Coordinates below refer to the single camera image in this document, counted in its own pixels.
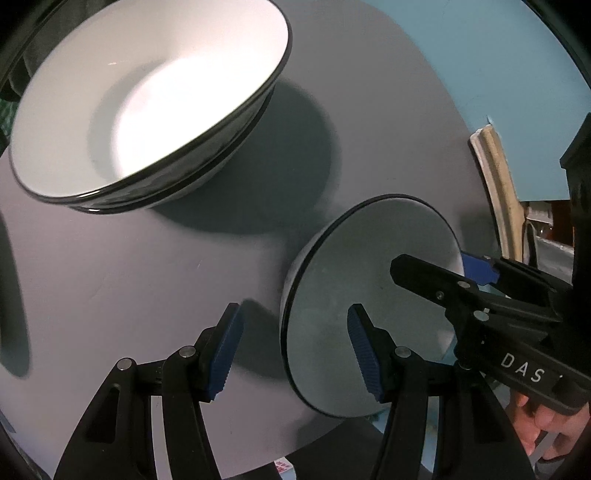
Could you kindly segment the person right hand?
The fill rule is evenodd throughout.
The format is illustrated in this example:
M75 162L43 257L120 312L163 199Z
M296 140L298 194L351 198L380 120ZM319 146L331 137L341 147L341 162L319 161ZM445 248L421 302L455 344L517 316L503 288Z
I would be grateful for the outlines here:
M542 455L548 461L568 455L590 422L588 404L577 414L566 416L544 405L535 406L529 397L514 390L510 392L506 412L528 455L535 451L536 441L542 432L557 435Z

